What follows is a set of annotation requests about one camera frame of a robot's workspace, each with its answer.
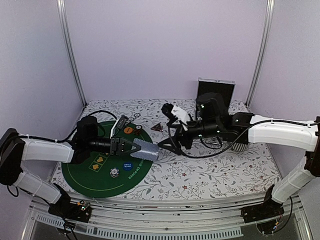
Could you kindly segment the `orange big blind button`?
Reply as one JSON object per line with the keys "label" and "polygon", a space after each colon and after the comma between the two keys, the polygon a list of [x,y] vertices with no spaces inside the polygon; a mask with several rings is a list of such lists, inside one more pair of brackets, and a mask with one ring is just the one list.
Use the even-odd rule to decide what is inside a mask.
{"label": "orange big blind button", "polygon": [[126,127],[125,129],[124,129],[124,133],[125,134],[131,134],[133,132],[133,128],[131,128],[131,127]]}

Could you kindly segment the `red poker chip stack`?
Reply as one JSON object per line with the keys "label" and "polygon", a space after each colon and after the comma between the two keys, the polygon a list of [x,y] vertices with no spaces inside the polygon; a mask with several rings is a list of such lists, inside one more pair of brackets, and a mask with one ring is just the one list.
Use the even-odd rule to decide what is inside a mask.
{"label": "red poker chip stack", "polygon": [[133,130],[133,134],[136,135],[136,136],[140,135],[142,129],[143,129],[142,125],[136,125],[134,130]]}

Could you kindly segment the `blue small blind button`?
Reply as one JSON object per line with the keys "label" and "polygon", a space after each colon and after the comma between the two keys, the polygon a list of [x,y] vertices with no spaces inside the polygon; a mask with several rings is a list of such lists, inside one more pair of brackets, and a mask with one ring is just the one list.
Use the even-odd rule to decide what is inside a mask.
{"label": "blue small blind button", "polygon": [[125,170],[125,171],[130,171],[133,169],[133,163],[131,162],[125,162],[122,166],[122,168]]}

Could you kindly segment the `blue playing card deck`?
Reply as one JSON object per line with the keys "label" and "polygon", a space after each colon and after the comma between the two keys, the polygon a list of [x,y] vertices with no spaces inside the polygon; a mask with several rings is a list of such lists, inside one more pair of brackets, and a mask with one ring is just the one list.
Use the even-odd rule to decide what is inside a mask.
{"label": "blue playing card deck", "polygon": [[136,145],[140,147],[140,150],[130,153],[130,156],[137,159],[156,162],[159,158],[160,148],[157,144],[147,142],[145,140],[135,138],[133,140],[134,145],[132,150],[136,150]]}

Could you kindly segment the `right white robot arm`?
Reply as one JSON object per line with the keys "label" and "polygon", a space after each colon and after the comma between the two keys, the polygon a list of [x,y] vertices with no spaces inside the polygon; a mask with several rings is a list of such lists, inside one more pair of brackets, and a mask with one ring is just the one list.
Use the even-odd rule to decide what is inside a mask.
{"label": "right white robot arm", "polygon": [[282,180],[271,186],[259,206],[262,218],[269,218],[278,207],[306,184],[320,176],[320,120],[292,121],[263,117],[249,112],[229,114],[219,93],[205,93],[196,99],[198,119],[170,103],[161,111],[169,119],[174,135],[158,146],[177,155],[186,156],[182,147],[189,150],[195,139],[218,137],[229,142],[229,148],[243,152],[248,144],[267,143],[305,150],[300,163]]}

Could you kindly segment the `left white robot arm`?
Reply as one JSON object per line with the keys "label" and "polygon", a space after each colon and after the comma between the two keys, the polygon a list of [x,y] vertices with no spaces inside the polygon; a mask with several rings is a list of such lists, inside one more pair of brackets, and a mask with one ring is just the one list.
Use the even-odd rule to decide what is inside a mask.
{"label": "left white robot arm", "polygon": [[92,152],[110,156],[133,154],[142,148],[122,137],[99,136],[99,123],[94,116],[83,117],[76,124],[71,140],[51,140],[21,135],[9,128],[0,139],[0,183],[15,186],[54,205],[63,216],[74,213],[69,195],[59,186],[44,182],[40,177],[22,168],[23,161],[52,161],[81,164]]}

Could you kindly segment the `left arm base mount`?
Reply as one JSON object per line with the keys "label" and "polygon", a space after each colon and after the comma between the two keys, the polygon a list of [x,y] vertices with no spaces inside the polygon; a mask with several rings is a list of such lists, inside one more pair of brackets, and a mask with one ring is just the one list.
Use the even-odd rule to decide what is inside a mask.
{"label": "left arm base mount", "polygon": [[92,214],[90,205],[71,202],[50,203],[48,213],[62,219],[88,223]]}

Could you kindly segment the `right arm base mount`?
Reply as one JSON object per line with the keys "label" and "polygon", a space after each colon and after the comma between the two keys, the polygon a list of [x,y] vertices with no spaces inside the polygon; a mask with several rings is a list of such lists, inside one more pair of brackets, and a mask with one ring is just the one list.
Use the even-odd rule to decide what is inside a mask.
{"label": "right arm base mount", "polygon": [[285,213],[282,204],[278,205],[270,202],[264,202],[250,205],[243,207],[240,210],[240,214],[245,223],[259,222],[272,218],[270,221],[257,223],[256,228],[263,236],[274,235],[285,228],[291,219],[294,203],[292,197],[290,197],[289,200],[290,212],[285,223],[282,222]]}

